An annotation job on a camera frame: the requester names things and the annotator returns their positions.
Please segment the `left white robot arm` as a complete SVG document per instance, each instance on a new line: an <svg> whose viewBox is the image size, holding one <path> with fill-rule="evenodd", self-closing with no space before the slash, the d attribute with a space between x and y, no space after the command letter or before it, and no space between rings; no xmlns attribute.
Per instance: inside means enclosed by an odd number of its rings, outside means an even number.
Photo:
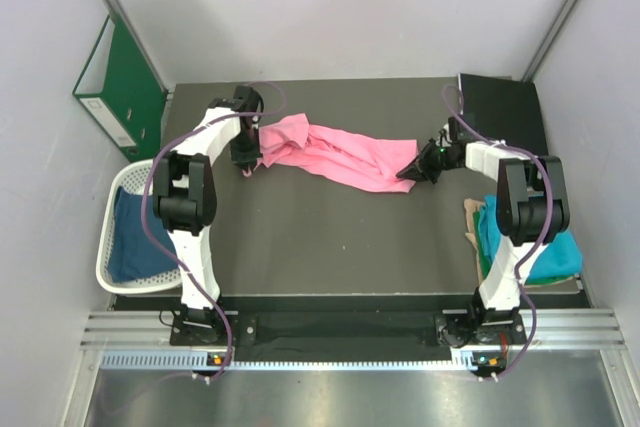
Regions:
<svg viewBox="0 0 640 427"><path fill-rule="evenodd" d="M173 243L182 297L174 313L172 346L221 346L229 339L217 301L210 227L217 211L212 167L226 148L231 160L250 173L262 158L259 115L264 101L250 86L231 98L214 99L193 134L162 154L153 174L152 207Z"/></svg>

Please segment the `pink towel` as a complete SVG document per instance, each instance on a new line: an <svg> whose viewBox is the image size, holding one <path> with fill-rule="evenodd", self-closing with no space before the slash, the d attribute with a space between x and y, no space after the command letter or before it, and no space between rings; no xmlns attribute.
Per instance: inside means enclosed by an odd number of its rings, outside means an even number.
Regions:
<svg viewBox="0 0 640 427"><path fill-rule="evenodd" d="M283 165L371 193L408 193L415 182L397 177L418 154L416 140L375 139L311 124L289 115L258 130L257 165Z"/></svg>

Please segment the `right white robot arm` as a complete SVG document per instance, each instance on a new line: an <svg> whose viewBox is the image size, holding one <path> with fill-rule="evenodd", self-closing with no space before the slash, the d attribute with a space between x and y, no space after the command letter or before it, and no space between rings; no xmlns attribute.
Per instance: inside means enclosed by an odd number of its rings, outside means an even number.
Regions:
<svg viewBox="0 0 640 427"><path fill-rule="evenodd" d="M464 314L438 317L439 341L460 349L468 344L496 343L519 327L525 283L535 264L570 220L561 160L537 156L523 148L488 139L465 121L449 119L473 137L454 135L443 145L434 139L396 173L401 180L435 183L441 173L466 168L497 184L496 221L501 235L487 277L479 284Z"/></svg>

